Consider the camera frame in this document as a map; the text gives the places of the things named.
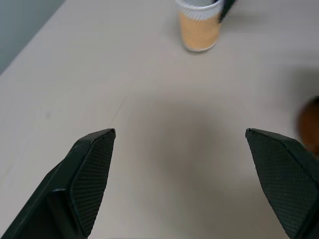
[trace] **textured gripper pad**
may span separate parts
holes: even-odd
[[[294,159],[294,155],[304,153],[294,154],[284,140],[290,145],[294,145],[292,141],[297,144],[296,150],[305,151],[304,148],[291,138],[265,131],[247,130],[246,138],[271,207],[287,235],[291,239],[299,238],[317,209],[318,188]]]
[[[94,141],[75,175],[70,197],[85,236],[89,236],[107,184],[115,134],[110,132]]]

